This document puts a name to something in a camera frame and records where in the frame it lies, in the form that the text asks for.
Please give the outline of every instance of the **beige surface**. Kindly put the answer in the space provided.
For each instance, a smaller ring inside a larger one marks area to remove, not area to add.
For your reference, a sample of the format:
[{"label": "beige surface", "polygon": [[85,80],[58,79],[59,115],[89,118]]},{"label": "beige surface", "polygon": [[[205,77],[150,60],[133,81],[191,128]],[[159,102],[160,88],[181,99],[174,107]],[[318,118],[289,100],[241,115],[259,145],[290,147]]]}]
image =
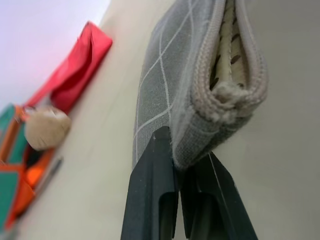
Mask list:
[{"label": "beige surface", "polygon": [[[120,239],[140,72],[151,30],[172,1],[111,3],[101,27],[114,45],[72,113],[58,153],[64,164],[24,218],[19,239]],[[315,0],[248,1],[269,96],[215,153],[261,240],[319,239],[319,9]],[[176,239],[185,239],[181,224]]]}]

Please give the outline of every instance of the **white grid pattern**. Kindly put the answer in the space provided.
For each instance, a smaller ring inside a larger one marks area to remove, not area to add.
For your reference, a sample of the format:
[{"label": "white grid pattern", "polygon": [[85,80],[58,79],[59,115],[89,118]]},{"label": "white grid pattern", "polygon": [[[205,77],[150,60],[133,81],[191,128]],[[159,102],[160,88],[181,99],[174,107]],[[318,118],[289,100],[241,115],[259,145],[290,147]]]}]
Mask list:
[{"label": "white grid pattern", "polygon": [[[138,133],[139,131],[144,128],[146,125],[152,123],[153,121],[155,121],[156,119],[160,118],[161,116],[165,115],[166,113],[169,114],[169,119],[171,118],[170,115],[170,110],[173,106],[170,105],[169,102],[169,91],[168,91],[168,84],[167,84],[167,79],[165,76],[165,70],[163,68],[163,63],[162,63],[162,56],[165,54],[165,52],[167,51],[167,49],[169,48],[169,46],[171,45],[171,43],[173,42],[173,40],[176,38],[176,36],[179,34],[179,32],[181,31],[181,29],[183,28],[183,26],[185,25],[185,22],[187,21],[188,18],[190,18],[191,21],[191,36],[193,35],[193,31],[194,31],[194,20],[193,20],[193,9],[195,8],[195,6],[197,5],[197,3],[199,2],[199,0],[195,1],[193,4],[191,3],[191,0],[188,0],[188,13],[186,14],[186,16],[183,18],[179,28],[176,30],[176,32],[174,33],[174,35],[172,36],[172,38],[170,39],[170,41],[167,43],[167,45],[165,46],[165,48],[163,49],[163,51],[161,52],[161,41],[162,41],[162,34],[163,31],[165,29],[165,25],[163,26],[163,28],[161,29],[161,33],[160,33],[160,43],[159,43],[159,57],[156,59],[156,61],[154,62],[154,64],[149,68],[149,70],[147,71],[147,73],[145,74],[145,76],[143,77],[142,81],[140,82],[139,85],[139,90],[138,90],[138,100],[137,100],[137,108],[136,108],[136,129],[135,129],[135,134],[134,134],[134,139],[135,139],[135,160],[136,162],[138,162]],[[151,72],[151,70],[155,67],[155,65],[160,61],[160,66],[161,66],[161,71],[162,71],[162,78],[164,81],[164,85],[165,85],[165,91],[166,91],[166,101],[167,101],[167,109],[161,113],[159,113],[158,115],[154,116],[153,118],[151,118],[150,120],[146,121],[144,124],[142,124],[140,127],[138,127],[139,124],[139,104],[140,104],[140,91],[141,91],[141,87],[142,84],[144,83],[146,77],[148,76],[148,74]]]}]

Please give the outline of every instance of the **fabric case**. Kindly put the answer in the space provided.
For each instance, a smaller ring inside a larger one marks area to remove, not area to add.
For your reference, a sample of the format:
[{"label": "fabric case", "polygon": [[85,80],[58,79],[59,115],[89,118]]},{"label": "fabric case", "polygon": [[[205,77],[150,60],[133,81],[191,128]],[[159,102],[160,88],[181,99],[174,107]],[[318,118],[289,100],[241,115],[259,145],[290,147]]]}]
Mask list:
[{"label": "fabric case", "polygon": [[133,166],[169,126],[184,170],[248,122],[268,74],[243,0],[177,0],[150,38],[141,73]]}]

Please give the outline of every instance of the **orange fabric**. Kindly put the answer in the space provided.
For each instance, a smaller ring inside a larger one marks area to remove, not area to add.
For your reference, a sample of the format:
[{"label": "orange fabric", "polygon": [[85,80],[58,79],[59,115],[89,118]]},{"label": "orange fabric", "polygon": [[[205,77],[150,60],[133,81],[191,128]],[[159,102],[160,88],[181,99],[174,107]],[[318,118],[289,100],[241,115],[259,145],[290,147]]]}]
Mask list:
[{"label": "orange fabric", "polygon": [[20,183],[19,192],[13,208],[13,214],[19,215],[30,205],[36,194],[31,186],[23,179]]},{"label": "orange fabric", "polygon": [[21,120],[23,122],[26,122],[28,120],[28,118],[29,118],[29,115],[27,115],[26,113],[23,113],[23,115],[21,116]]},{"label": "orange fabric", "polygon": [[26,171],[25,179],[32,188],[35,188],[42,179],[54,153],[54,149],[47,150],[38,162]]},{"label": "orange fabric", "polygon": [[2,162],[6,162],[8,155],[11,150],[11,146],[16,138],[17,132],[20,128],[19,119],[23,115],[23,109],[19,106],[15,106],[15,114],[14,119],[12,119],[11,123],[9,124],[9,127],[5,133],[3,142],[0,146],[0,160]]},{"label": "orange fabric", "polygon": [[21,165],[7,165],[7,164],[0,164],[0,172],[18,172],[19,174],[22,173],[24,167]]}]

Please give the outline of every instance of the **zipper teeth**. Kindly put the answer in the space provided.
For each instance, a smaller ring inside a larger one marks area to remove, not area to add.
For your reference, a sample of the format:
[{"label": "zipper teeth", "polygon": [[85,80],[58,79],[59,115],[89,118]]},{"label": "zipper teeth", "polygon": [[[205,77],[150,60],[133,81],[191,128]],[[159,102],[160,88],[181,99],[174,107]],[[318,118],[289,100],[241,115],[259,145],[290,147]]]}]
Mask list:
[{"label": "zipper teeth", "polygon": [[212,17],[208,26],[207,33],[204,37],[203,44],[200,47],[198,59],[195,63],[194,68],[194,81],[193,81],[193,101],[196,105],[196,108],[200,113],[210,120],[207,106],[209,108],[217,109],[219,102],[216,99],[211,99],[209,96],[210,93],[206,91],[206,81],[203,79],[210,78],[210,68],[211,61],[213,59],[213,54],[215,50],[215,40],[218,38],[219,30],[224,16],[224,9],[226,5],[226,0],[216,0],[213,6]]},{"label": "zipper teeth", "polygon": [[[238,19],[239,30],[241,33],[243,47],[247,56],[249,65],[249,79],[254,82],[248,90],[245,98],[246,106],[255,105],[266,97],[267,71],[264,58],[257,48],[253,34],[250,29],[250,23],[246,16],[243,0],[234,0],[236,7],[236,17]],[[197,62],[194,70],[193,98],[196,108],[208,120],[216,120],[213,115],[223,114],[228,108],[218,101],[207,86],[207,80],[210,77],[211,61],[215,48],[221,22],[224,16],[226,1],[217,0],[213,6],[213,13],[204,37],[203,44],[200,47]]]}]

